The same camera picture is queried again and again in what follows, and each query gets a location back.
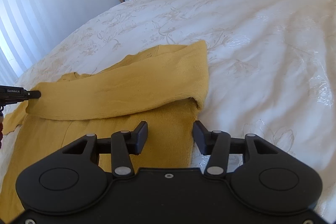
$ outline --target white floral bedspread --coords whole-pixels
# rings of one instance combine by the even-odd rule
[[[204,39],[210,86],[199,119],[232,137],[262,136],[317,170],[324,186],[316,211],[332,222],[335,7],[336,0],[130,0],[77,29],[16,85],[30,89],[71,71],[93,74],[158,44]],[[4,138],[0,179],[15,138]],[[192,166],[204,169],[207,160],[194,148]],[[229,170],[239,164],[233,155]]]

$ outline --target bed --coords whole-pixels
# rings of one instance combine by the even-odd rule
[[[336,0],[131,0],[91,19],[15,83],[30,89],[64,73],[97,73],[159,44],[208,45],[209,130],[254,133],[314,168],[316,212],[336,219]],[[5,108],[5,114],[15,109]],[[17,133],[4,136],[0,180]],[[190,166],[208,157],[194,146]],[[242,164],[231,155],[229,171]]]

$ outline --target yellow garment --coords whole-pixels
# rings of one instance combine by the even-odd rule
[[[192,124],[208,78],[206,44],[199,41],[128,55],[96,75],[69,73],[56,83],[39,83],[33,90],[41,98],[27,108],[22,103],[4,120],[4,133],[22,127],[0,194],[0,218],[9,222],[23,210],[15,191],[23,169],[87,133],[107,138],[147,121],[143,152],[131,156],[134,169],[188,166]],[[101,155],[99,166],[110,172],[110,156]]]

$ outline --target wrinkled fabric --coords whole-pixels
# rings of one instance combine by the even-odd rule
[[[323,180],[316,211],[331,223],[335,5],[336,0],[129,0],[77,29],[16,84],[29,89],[71,71],[97,73],[155,45],[204,39],[210,85],[201,122],[232,137],[255,133],[314,168]],[[10,135],[3,146],[15,139]],[[192,166],[204,168],[207,159],[194,149]],[[233,155],[229,163],[233,170],[241,157]]]

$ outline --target floral pattern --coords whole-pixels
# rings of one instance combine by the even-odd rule
[[[335,7],[335,0],[129,0],[74,31],[16,85],[31,89],[72,71],[94,74],[127,54],[203,39],[210,82],[199,119],[232,137],[255,133],[317,170],[324,189],[316,210],[333,222]],[[197,147],[192,159],[204,170],[208,157]],[[229,169],[241,163],[241,155],[231,155]]]

